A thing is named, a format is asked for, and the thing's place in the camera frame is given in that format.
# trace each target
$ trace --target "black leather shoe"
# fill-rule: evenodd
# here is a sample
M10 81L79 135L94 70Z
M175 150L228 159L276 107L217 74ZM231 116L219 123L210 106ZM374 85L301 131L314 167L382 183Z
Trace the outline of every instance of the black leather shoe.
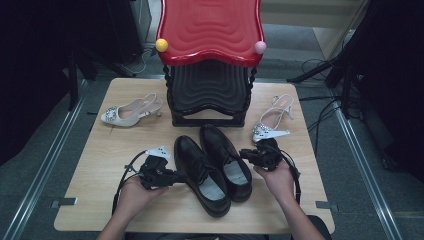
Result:
M224 175L228 194L234 202L244 202L252 193L252 174L231 141L215 126L200 128L200 143Z
M187 174L187 185L194 191L202 207L212 217L228 213L231 200L221 172L188 136L180 136L174 144L175 166Z

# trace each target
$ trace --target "shoe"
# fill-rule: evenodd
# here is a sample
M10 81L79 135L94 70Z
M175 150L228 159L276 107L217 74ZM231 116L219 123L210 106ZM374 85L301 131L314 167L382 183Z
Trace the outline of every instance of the shoe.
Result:
M228 195L234 202L244 202L252 193L252 174L231 141L215 126L200 128L200 143L224 176Z
M193 190L202 207L212 217L228 213L228 197L224 177L214 163L188 136L180 136L174 144L175 166L187 174L186 184Z
M284 94L281 97L274 97L272 107L262 114L259 122L253 128L253 141L258 142L261 139L281 137L290 134L289 130L277 131L281 119L285 112L293 120L292 104L293 97Z
M100 117L105 123L113 124L121 127L131 127L138 123L141 118L156 114L162 108L163 101L157 98L156 93L150 93L144 98L134 100L125 106L111 107Z

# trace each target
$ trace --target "high heel sandal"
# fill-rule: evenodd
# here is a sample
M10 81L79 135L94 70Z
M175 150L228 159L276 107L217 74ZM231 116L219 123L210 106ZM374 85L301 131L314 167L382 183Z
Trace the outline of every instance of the high heel sandal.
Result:
M160 116L163 101L157 98L156 93L149 93L144 98L139 98L124 106L109 108L100 117L105 123L121 127L131 127L141 118L156 114Z
M261 139L280 137L290 134L289 130L277 131L281 119L285 112L288 113L290 119L293 120L292 104L293 97L284 94L281 97L275 96L272 107L262 114L259 122L253 128L253 141L258 142Z

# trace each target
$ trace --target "person's left hand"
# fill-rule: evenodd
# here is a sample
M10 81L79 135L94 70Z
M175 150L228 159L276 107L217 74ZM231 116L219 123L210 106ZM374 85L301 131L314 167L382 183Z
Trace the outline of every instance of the person's left hand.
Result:
M129 220L133 219L139 212L155 198L168 191L169 187L147 190L141 185L140 178L134 176L129 178L122 187L118 206L114 214L119 214Z

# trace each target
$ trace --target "wooden table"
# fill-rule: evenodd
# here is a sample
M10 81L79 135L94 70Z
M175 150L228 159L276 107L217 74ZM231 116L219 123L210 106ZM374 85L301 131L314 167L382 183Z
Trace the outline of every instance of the wooden table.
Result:
M114 79L99 110L99 115L87 140L65 197L77 197L73 206L61 206L55 220L60 231L101 231L111 216L113 196L124 165L143 150L164 146L172 155L167 168L175 169L174 141L187 135L198 144L198 127L173 127L171 113L166 103L164 80ZM156 92L164 100L162 116L143 118L130 128L112 127L100 120L101 113L111 106L125 105L136 98ZM290 84L255 83L252 102L243 128L220 128L233 142L235 148L254 149L252 129L262 113L271 106L273 96L291 94L294 120L287 115L279 129L289 129L291 134L276 138L279 147L289 153L301 172L301 206L306 214L321 217L334 231L329 209L319 209L316 201L327 201L321 176L315 160L305 120L296 89ZM213 111L198 114L213 115ZM139 168L147 155L134 164ZM182 232L182 233L287 233L287 221L278 203L269 192L264 180L253 169L253 192L244 203L232 203L227 215L212 218L201 207L194 193L185 184L175 184L156 199L128 226L132 232Z

